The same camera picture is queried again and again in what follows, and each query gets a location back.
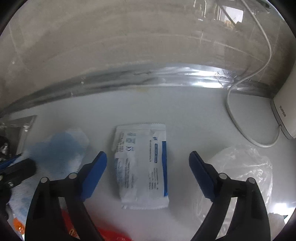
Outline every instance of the white appliance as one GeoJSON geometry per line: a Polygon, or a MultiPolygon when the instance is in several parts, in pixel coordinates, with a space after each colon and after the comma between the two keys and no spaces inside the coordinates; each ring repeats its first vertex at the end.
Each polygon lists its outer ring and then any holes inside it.
{"type": "Polygon", "coordinates": [[[296,64],[280,91],[271,101],[272,111],[288,139],[296,138],[296,64]]]}

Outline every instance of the clear plastic bag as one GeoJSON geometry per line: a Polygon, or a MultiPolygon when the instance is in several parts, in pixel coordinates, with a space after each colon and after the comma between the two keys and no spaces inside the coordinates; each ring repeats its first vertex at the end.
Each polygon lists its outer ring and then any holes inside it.
{"type": "MultiPolygon", "coordinates": [[[[217,153],[207,163],[212,164],[218,173],[224,172],[231,179],[245,181],[248,177],[255,178],[265,205],[271,202],[272,191],[272,164],[268,157],[261,156],[258,151],[251,146],[237,145],[229,147],[217,153]]],[[[196,196],[195,214],[201,222],[205,219],[212,202],[205,198],[199,189],[196,196]]],[[[224,236],[229,228],[235,205],[236,198],[232,198],[230,205],[218,234],[218,238],[224,236]]]]}
{"type": "Polygon", "coordinates": [[[36,187],[42,177],[50,180],[64,179],[77,172],[89,144],[80,129],[69,129],[56,133],[42,142],[26,148],[15,163],[31,158],[36,163],[35,175],[12,189],[9,205],[18,220],[26,224],[29,207],[36,187]]]}

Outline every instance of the silver tape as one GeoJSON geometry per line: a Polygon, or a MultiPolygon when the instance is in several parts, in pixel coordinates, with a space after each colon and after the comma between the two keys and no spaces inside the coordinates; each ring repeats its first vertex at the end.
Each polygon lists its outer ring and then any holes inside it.
{"type": "MultiPolygon", "coordinates": [[[[204,65],[135,65],[93,72],[51,85],[10,104],[0,112],[0,116],[59,99],[139,86],[227,89],[237,78],[235,72],[204,65]]],[[[234,91],[268,98],[275,94],[269,85],[254,80],[244,81],[234,91]]]]}

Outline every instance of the gray wall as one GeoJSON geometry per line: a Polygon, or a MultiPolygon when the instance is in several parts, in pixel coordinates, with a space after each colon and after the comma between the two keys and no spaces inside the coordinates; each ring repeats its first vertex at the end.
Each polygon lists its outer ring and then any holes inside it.
{"type": "MultiPolygon", "coordinates": [[[[0,108],[50,84],[140,63],[203,64],[247,74],[268,48],[244,11],[234,27],[217,19],[215,0],[29,0],[0,37],[0,108]]],[[[296,40],[272,10],[247,1],[266,31],[272,60],[254,79],[277,90],[295,62],[296,40]]]]}

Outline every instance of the red object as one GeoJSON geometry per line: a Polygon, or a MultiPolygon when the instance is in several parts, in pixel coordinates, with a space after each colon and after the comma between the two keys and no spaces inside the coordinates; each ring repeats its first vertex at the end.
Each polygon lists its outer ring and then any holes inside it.
{"type": "Polygon", "coordinates": [[[17,218],[13,219],[13,225],[15,230],[20,232],[21,235],[25,234],[25,226],[17,218]]]}
{"type": "MultiPolygon", "coordinates": [[[[68,230],[69,234],[75,238],[79,238],[79,236],[78,236],[78,234],[71,222],[69,214],[63,210],[62,216],[64,218],[66,229],[68,230]]],[[[105,229],[98,228],[98,227],[97,227],[97,229],[105,241],[132,241],[132,239],[124,236],[123,234],[120,234],[120,233],[117,233],[114,231],[110,231],[110,230],[105,230],[105,229]]]]}

